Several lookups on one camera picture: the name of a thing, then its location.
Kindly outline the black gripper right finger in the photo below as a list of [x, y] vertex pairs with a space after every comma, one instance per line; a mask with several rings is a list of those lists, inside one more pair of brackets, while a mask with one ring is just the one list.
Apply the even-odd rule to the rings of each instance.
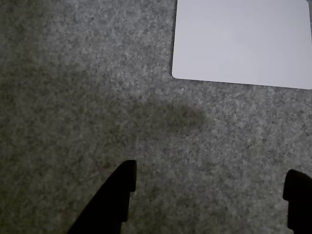
[[300, 171], [287, 172], [283, 199], [288, 202], [287, 226], [295, 234], [312, 232], [312, 178]]

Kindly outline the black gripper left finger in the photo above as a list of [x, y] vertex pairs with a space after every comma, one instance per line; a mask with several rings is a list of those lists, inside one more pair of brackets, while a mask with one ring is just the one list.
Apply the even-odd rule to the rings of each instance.
[[119, 234], [128, 219], [130, 193], [136, 191], [137, 162], [122, 162], [89, 201], [69, 234]]

